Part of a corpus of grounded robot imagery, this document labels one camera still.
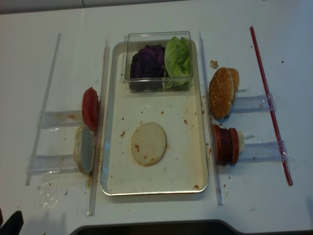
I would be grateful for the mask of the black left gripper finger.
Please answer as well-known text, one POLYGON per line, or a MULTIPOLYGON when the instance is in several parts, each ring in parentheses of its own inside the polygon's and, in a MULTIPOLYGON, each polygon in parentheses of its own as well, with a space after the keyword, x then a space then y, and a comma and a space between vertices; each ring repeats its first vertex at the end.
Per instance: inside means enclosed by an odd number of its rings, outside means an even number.
POLYGON ((4 223, 2 211, 0 211, 0 235, 19 235, 23 227, 23 216, 21 211, 14 212, 4 223))

